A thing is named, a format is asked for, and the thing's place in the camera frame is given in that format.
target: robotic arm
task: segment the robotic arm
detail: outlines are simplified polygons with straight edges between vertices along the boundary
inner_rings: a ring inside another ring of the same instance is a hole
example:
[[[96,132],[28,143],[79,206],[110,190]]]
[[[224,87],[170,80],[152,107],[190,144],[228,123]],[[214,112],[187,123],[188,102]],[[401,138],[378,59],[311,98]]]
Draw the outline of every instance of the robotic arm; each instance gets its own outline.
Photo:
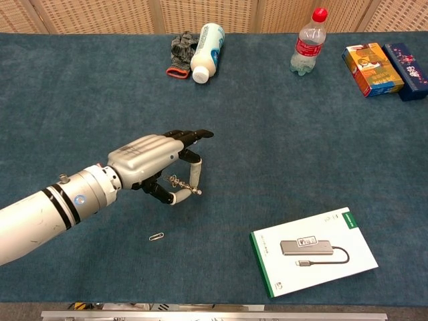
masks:
[[[190,163],[189,185],[199,184],[202,160],[188,149],[208,130],[173,130],[139,138],[108,155],[108,164],[92,165],[0,210],[0,265],[18,259],[87,217],[109,206],[121,189],[142,189],[162,203],[174,205],[191,189],[168,192],[157,183],[162,170],[181,159]]]

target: white bottle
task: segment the white bottle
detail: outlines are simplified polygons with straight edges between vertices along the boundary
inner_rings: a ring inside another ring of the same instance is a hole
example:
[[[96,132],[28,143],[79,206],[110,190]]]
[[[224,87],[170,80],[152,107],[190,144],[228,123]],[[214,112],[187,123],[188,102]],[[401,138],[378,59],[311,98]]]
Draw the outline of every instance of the white bottle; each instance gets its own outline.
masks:
[[[224,41],[225,32],[221,26],[207,23],[202,27],[196,52],[190,61],[192,77],[198,84],[204,84],[214,76]]]

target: box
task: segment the box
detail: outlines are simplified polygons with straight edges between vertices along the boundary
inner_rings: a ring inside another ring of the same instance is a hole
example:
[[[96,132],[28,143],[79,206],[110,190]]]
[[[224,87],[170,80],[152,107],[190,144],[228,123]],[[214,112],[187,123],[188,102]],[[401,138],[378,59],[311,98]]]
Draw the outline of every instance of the box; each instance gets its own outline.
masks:
[[[404,85],[378,43],[346,47],[342,58],[364,97],[398,92]]]
[[[271,298],[378,267],[348,207],[260,229],[250,239]]]
[[[428,95],[428,77],[403,43],[388,43],[382,47],[389,61],[404,80],[399,91],[402,101],[423,99]]]

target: black band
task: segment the black band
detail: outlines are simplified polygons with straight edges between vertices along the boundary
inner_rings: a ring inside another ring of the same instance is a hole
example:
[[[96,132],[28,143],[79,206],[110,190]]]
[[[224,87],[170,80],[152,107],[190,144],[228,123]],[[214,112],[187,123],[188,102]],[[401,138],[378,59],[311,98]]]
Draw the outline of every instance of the black band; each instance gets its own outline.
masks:
[[[58,213],[61,215],[62,220],[64,221],[64,224],[66,224],[66,228],[70,229],[72,227],[72,224],[70,223],[70,220],[68,219],[68,216],[64,209],[61,207],[61,205],[58,203],[58,200],[52,195],[51,191],[49,189],[42,190],[43,193],[48,197],[48,199],[52,202]]]
[[[54,189],[56,189],[56,191],[62,196],[62,198],[64,199],[64,201],[66,202],[67,206],[70,208],[70,211],[73,214],[74,221],[76,222],[76,224],[79,224],[80,223],[80,216],[79,216],[78,210],[74,206],[72,200],[68,197],[66,192],[64,192],[64,190],[58,184],[53,184],[52,187]]]

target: wicker backdrop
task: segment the wicker backdrop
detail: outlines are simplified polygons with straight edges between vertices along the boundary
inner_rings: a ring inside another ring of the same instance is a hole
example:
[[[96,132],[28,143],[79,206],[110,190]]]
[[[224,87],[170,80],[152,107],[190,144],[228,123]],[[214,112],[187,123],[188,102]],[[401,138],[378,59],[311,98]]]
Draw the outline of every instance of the wicker backdrop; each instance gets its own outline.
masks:
[[[0,32],[298,32],[318,6],[328,32],[428,30],[428,0],[0,0]]]

